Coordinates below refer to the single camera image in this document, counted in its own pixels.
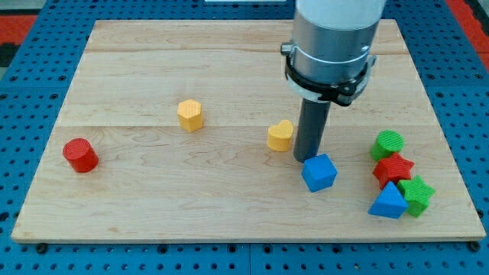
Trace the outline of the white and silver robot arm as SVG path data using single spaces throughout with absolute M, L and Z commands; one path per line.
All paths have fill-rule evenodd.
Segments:
M 371 46 L 385 0 L 297 0 L 290 41 L 282 43 L 285 76 L 306 100 L 350 105 L 375 64 Z

